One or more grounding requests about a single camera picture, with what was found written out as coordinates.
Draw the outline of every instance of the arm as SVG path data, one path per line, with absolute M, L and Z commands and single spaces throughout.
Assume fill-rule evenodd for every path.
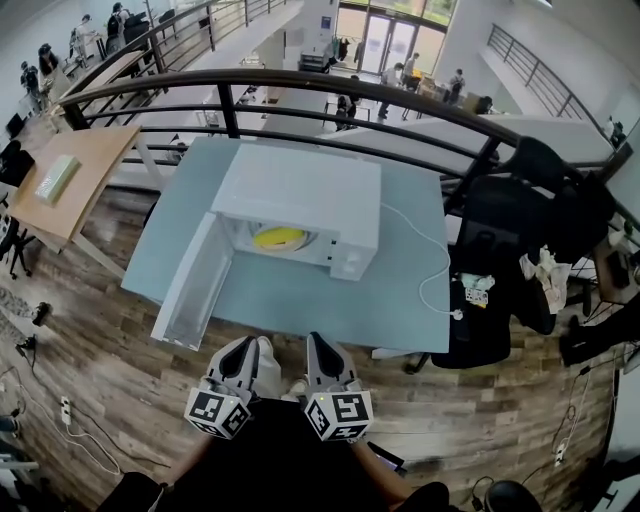
M 204 455 L 209 451 L 214 441 L 213 436 L 203 434 L 194 444 L 193 449 L 185 455 L 182 460 L 174 464 L 165 481 L 169 485 L 174 485 L 180 478 L 186 475 L 198 462 L 202 460 Z
M 384 464 L 367 446 L 366 442 L 360 440 L 352 444 L 351 449 L 371 480 L 373 480 L 375 486 L 384 496 L 389 508 L 394 509 L 402 505 L 413 494 L 413 489 L 409 484 Z

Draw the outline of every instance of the wooden desk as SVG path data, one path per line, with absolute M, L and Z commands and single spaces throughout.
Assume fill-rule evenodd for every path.
M 98 263 L 123 278 L 124 270 L 84 238 L 81 232 L 109 178 L 134 147 L 158 189 L 162 190 L 164 180 L 140 136 L 139 126 L 65 132 L 53 137 L 37 156 L 12 200 L 9 215 L 26 224 L 48 247 L 59 251 L 73 241 Z M 57 202 L 49 206 L 36 198 L 35 190 L 61 155 L 73 155 L 82 165 Z
M 600 293 L 600 300 L 602 302 L 624 306 L 640 292 L 640 286 L 638 286 L 638 283 L 633 277 L 632 268 L 628 268 L 629 286 L 622 289 L 614 286 L 611 270 L 607 264 L 607 258 L 614 252 L 615 250 L 609 246 L 608 237 L 600 242 L 593 250 L 593 262 L 598 276 L 598 292 Z

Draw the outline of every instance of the white microwave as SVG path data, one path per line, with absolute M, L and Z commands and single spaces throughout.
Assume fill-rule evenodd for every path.
M 358 281 L 378 250 L 380 165 L 241 145 L 173 278 L 151 337 L 198 350 L 236 251 Z

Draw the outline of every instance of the table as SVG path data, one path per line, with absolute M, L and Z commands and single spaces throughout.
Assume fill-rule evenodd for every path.
M 628 267 L 629 286 L 622 289 L 614 286 L 607 258 L 616 251 L 624 254 L 622 249 L 612 249 L 609 245 L 608 237 L 605 238 L 593 250 L 593 263 L 598 276 L 598 292 L 600 293 L 601 301 L 624 306 L 640 292 L 640 286 L 633 277 L 633 268 L 631 266 Z
M 158 303 L 164 301 L 241 144 L 267 143 L 207 137 L 194 141 L 140 237 L 122 282 L 124 289 Z M 309 151 L 336 154 L 327 149 Z M 437 175 L 370 160 L 381 163 L 383 201 L 446 246 Z M 418 298 L 420 282 L 446 263 L 441 249 L 417 236 L 390 211 L 381 211 L 380 222 L 378 253 L 358 282 L 332 279 L 324 267 L 236 253 L 213 316 L 299 336 L 317 330 L 336 341 L 369 347 L 448 352 L 449 316 L 434 313 Z M 449 307 L 448 276 L 428 283 L 424 292 L 434 307 Z
M 331 97 L 327 98 L 327 102 L 324 104 L 324 113 L 326 114 L 329 111 L 329 105 L 335 105 L 336 109 L 338 107 L 338 97 L 336 96 L 336 101 L 335 103 L 331 101 Z M 356 110 L 366 110 L 367 111 L 367 121 L 371 122 L 371 109 L 373 107 L 371 105 L 366 106 L 364 103 L 360 103 L 359 105 L 356 105 Z M 326 123 L 326 119 L 324 121 L 322 121 L 322 126 L 325 125 Z
M 24 227 L 56 252 L 73 241 L 122 279 L 125 271 L 91 244 L 82 235 L 82 228 L 109 178 L 133 147 L 140 153 L 158 189 L 162 190 L 164 179 L 140 135 L 139 126 L 65 132 L 54 136 L 38 154 L 35 164 L 11 201 L 9 215 L 23 223 Z M 57 202 L 49 206 L 38 200 L 34 193 L 61 155 L 73 155 L 82 165 L 69 180 Z

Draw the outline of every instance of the cable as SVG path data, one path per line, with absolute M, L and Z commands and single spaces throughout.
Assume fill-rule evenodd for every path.
M 116 448 L 116 450 L 118 450 L 119 452 L 123 453 L 124 455 L 129 457 L 131 460 L 136 460 L 136 461 L 141 461 L 141 462 L 150 462 L 151 464 L 155 464 L 156 466 L 161 466 L 163 468 L 171 468 L 171 466 L 168 466 L 167 464 L 163 464 L 162 462 L 157 462 L 157 461 L 155 461 L 153 459 L 148 459 L 146 457 L 136 457 L 134 455 L 131 455 L 129 452 L 125 451 L 120 446 L 118 446 L 118 444 L 113 440 L 113 438 L 109 434 L 107 434 L 105 429 L 103 429 L 100 426 L 100 424 L 93 418 L 93 416 L 91 416 L 90 414 L 82 411 L 81 409 L 78 409 L 75 406 L 74 406 L 73 410 L 76 411 L 76 412 L 79 412 L 80 414 L 82 414 L 83 416 L 88 418 L 105 435 L 105 437 L 109 440 L 109 442 L 111 442 L 111 444 Z
M 544 469 L 544 468 L 546 468 L 547 466 L 550 466 L 550 465 L 551 465 L 551 462 L 547 462 L 546 464 L 543 464 L 539 468 L 533 470 L 531 473 L 529 473 L 529 476 L 522 481 L 522 485 L 526 484 L 527 480 L 529 480 L 531 477 L 533 477 L 533 475 L 535 475 L 538 471 L 540 471 L 541 469 Z
M 109 455 L 109 459 L 114 463 L 114 465 L 116 466 L 116 471 L 111 471 L 110 469 L 105 468 L 98 459 L 96 459 L 89 450 L 87 450 L 87 448 L 80 444 L 80 443 L 76 443 L 75 441 L 71 441 L 69 439 L 67 439 L 64 434 L 60 431 L 60 429 L 58 428 L 58 426 L 56 425 L 55 421 L 51 418 L 51 416 L 49 416 L 49 413 L 47 412 L 47 410 L 40 405 L 38 402 L 36 402 L 33 397 L 31 396 L 31 394 L 29 393 L 29 390 L 27 388 L 25 388 L 22 384 L 20 384 L 20 388 L 27 394 L 27 397 L 29 398 L 29 400 L 31 400 L 35 405 L 37 405 L 40 409 L 42 409 L 42 412 L 44 413 L 45 417 L 49 420 L 49 423 L 51 423 L 51 425 L 53 426 L 53 428 L 55 429 L 55 431 L 60 435 L 60 437 L 62 438 L 62 440 L 64 442 L 66 442 L 67 444 L 71 444 L 74 446 L 78 446 L 80 448 L 82 448 L 86 454 L 89 456 L 89 458 L 91 458 L 91 460 L 93 460 L 93 462 L 95 462 L 98 467 L 100 467 L 100 469 L 102 469 L 103 471 L 110 473 L 114 476 L 120 476 L 122 474 L 122 472 L 120 471 L 120 466 L 118 466 L 118 463 L 115 462 L 115 459 L 113 459 L 113 457 L 111 457 Z
M 422 301 L 422 303 L 425 306 L 427 306 L 431 311 L 434 311 L 435 313 L 442 313 L 444 315 L 450 315 L 453 318 L 455 318 L 456 320 L 462 320 L 462 310 L 456 309 L 455 311 L 445 311 L 445 310 L 433 307 L 431 304 L 429 304 L 429 302 L 427 302 L 427 300 L 424 298 L 424 295 L 422 293 L 422 289 L 424 288 L 425 284 L 427 284 L 428 282 L 433 281 L 434 279 L 437 279 L 440 276 L 442 276 L 442 275 L 446 274 L 447 272 L 449 272 L 449 268 L 451 268 L 451 256 L 449 255 L 449 251 L 447 250 L 447 248 L 444 245 L 442 245 L 440 242 L 438 242 L 437 240 L 434 240 L 430 236 L 425 235 L 422 231 L 420 231 L 417 227 L 415 227 L 413 225 L 413 223 L 409 220 L 409 218 L 404 213 L 402 213 L 400 210 L 396 210 L 392 206 L 389 206 L 388 204 L 385 204 L 385 203 L 381 203 L 381 206 L 383 208 L 386 208 L 387 210 L 392 211 L 393 213 L 395 213 L 396 215 L 398 215 L 399 217 L 404 219 L 404 221 L 409 225 L 409 227 L 413 231 L 415 231 L 418 235 L 420 235 L 425 240 L 428 240 L 429 242 L 432 242 L 432 243 L 436 244 L 438 247 L 440 247 L 442 252 L 445 254 L 445 256 L 447 258 L 447 265 L 440 272 L 437 272 L 436 274 L 433 274 L 432 276 L 427 277 L 426 279 L 424 279 L 420 283 L 420 286 L 418 286 L 418 295 L 420 296 L 420 300 Z
M 33 375 L 33 378 L 36 380 L 36 382 L 40 385 L 40 387 L 42 389 L 44 389 L 54 400 L 56 399 L 55 396 L 53 396 L 53 394 L 49 391 L 49 388 L 47 388 L 47 386 L 45 386 L 45 384 L 42 382 L 42 380 L 40 379 L 40 377 L 38 377 L 38 375 L 35 372 L 35 364 L 36 364 L 36 357 L 37 357 L 37 353 L 36 353 L 36 348 L 34 346 L 33 348 L 33 359 L 31 361 L 29 361 L 29 359 L 26 357 L 26 355 L 24 356 L 24 358 L 27 360 L 27 363 L 29 363 L 29 367 L 31 369 L 31 374 Z M 20 372 L 14 368 L 13 366 L 5 371 L 3 374 L 0 375 L 0 379 L 9 371 L 11 371 L 12 369 L 16 370 L 16 374 L 18 376 L 18 382 L 20 383 L 20 387 L 22 387 L 22 381 L 20 380 Z M 26 411 L 26 401 L 23 400 L 24 403 L 24 410 Z M 128 453 L 127 451 L 123 450 L 120 446 L 118 446 L 118 444 L 111 438 L 111 436 L 109 434 L 107 434 L 107 432 L 98 424 L 98 422 L 93 418 L 93 416 L 91 416 L 90 414 L 78 409 L 77 407 L 74 407 L 74 411 L 78 411 L 80 414 L 86 416 L 87 418 L 89 418 L 89 420 L 91 420 L 93 422 L 93 424 L 107 437 L 107 439 L 109 439 L 109 441 L 111 442 L 111 444 L 113 446 L 115 446 L 115 448 L 121 452 L 122 454 L 126 455 L 127 457 L 129 457 L 129 459 L 131 460 L 135 460 L 135 461 L 139 461 L 139 462 L 150 462 L 151 464 L 155 464 L 156 466 L 162 466 L 165 468 L 171 468 L 171 466 L 168 466 L 167 464 L 163 464 L 162 462 L 157 462 L 153 459 L 148 459 L 146 457 L 136 457 L 134 455 L 131 455 L 130 453 Z M 100 449 L 102 451 L 105 452 L 105 454 L 107 453 L 104 448 L 102 447 L 102 445 L 100 445 L 100 443 L 93 438 L 93 436 L 91 436 L 93 441 L 100 447 Z
M 476 480 L 476 483 L 473 484 L 473 487 L 471 488 L 471 495 L 469 496 L 469 498 L 467 498 L 463 502 L 463 503 L 466 503 L 467 501 L 469 501 L 469 499 L 471 499 L 471 504 L 473 506 L 473 509 L 478 512 L 481 511 L 484 507 L 482 506 L 482 501 L 480 500 L 480 498 L 476 496 L 476 487 L 478 487 L 478 484 L 483 480 L 491 480 L 492 484 L 495 482 L 495 480 L 490 476 L 483 476 L 481 478 L 478 478 L 478 480 Z
M 94 443 L 96 443 L 96 445 L 98 445 L 98 448 L 100 448 L 100 450 L 102 450 L 102 453 L 104 453 L 107 456 L 107 458 L 111 461 L 111 463 L 116 468 L 118 468 L 118 474 L 121 473 L 120 466 L 118 465 L 118 461 L 116 461 L 116 459 L 114 459 L 113 456 L 107 450 L 105 450 L 104 446 L 102 446 L 100 444 L 100 442 L 95 437 L 93 437 L 91 434 L 87 434 L 86 432 L 83 432 L 82 434 L 72 434 L 71 433 L 71 429 L 69 428 L 69 425 L 67 425 L 67 434 L 69 434 L 69 436 L 71 436 L 71 437 L 88 437 L 89 439 L 91 439 Z

